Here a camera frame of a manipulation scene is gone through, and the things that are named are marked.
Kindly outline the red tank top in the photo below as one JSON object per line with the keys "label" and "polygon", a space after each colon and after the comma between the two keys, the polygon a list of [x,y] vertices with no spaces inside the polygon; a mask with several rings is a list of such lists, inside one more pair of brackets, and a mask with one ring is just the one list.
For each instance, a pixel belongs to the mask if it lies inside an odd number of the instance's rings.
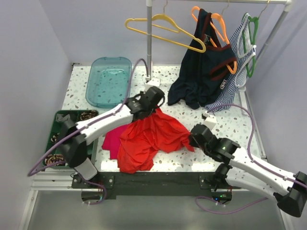
{"label": "red tank top", "polygon": [[129,174],[149,171],[160,150],[171,153],[186,148],[193,152],[189,136],[190,132],[177,119],[158,108],[149,117],[129,124],[120,135],[118,168]]}

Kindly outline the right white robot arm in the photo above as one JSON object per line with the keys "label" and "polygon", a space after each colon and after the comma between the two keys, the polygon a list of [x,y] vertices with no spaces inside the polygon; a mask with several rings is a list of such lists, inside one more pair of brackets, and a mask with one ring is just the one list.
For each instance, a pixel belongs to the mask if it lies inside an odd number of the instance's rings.
{"label": "right white robot arm", "polygon": [[250,157],[248,151],[228,138],[217,138],[201,124],[193,127],[190,144],[220,163],[208,183],[215,188],[239,187],[276,202],[292,217],[302,216],[307,202],[307,175],[282,170],[268,162]]}

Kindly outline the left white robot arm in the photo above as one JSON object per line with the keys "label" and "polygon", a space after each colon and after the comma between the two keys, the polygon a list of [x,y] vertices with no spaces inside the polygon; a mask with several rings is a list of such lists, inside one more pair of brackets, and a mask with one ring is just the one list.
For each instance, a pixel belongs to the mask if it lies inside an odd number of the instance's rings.
{"label": "left white robot arm", "polygon": [[68,166],[82,177],[82,182],[94,188],[99,184],[99,176],[98,170],[88,158],[87,146],[117,127],[149,117],[159,108],[158,103],[164,101],[165,93],[152,86],[94,118],[78,123],[68,120],[63,123],[54,147],[59,149]]}

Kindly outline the yellow hanger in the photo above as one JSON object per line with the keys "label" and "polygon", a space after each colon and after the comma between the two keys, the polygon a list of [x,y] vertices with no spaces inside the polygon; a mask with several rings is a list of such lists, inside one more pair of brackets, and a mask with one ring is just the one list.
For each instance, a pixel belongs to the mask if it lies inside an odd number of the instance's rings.
{"label": "yellow hanger", "polygon": [[[128,18],[125,21],[125,27],[131,31],[143,34],[147,36],[147,54],[151,55],[152,54],[152,38],[156,38],[162,41],[166,41],[169,43],[172,43],[174,45],[177,46],[181,46],[181,47],[185,47],[189,50],[195,51],[195,52],[199,52],[199,53],[204,53],[206,51],[206,46],[204,44],[203,41],[201,41],[201,39],[196,38],[193,34],[185,31],[184,29],[182,29],[181,27],[179,27],[177,25],[177,23],[168,15],[165,14],[165,7],[167,6],[167,4],[164,6],[164,11],[163,13],[159,13],[156,15],[153,15],[152,12],[152,8],[153,8],[153,1],[152,0],[147,0],[146,1],[146,9],[147,9],[147,13],[146,13],[146,18]],[[167,28],[167,27],[163,27],[161,25],[157,25],[154,24],[154,21],[164,21],[166,23],[168,23],[170,26],[172,26],[171,28]],[[136,22],[146,22],[146,31],[142,31],[136,28],[131,27],[129,24],[130,23],[136,23]],[[159,28],[161,30],[165,30],[171,33],[175,33],[175,34],[185,34],[186,36],[190,37],[193,41],[196,41],[199,45],[200,48],[197,47],[193,47],[193,46],[188,46],[186,44],[174,41],[174,40],[170,40],[168,38],[165,37],[161,37],[158,35],[154,35],[152,33],[152,27],[156,27]]]}

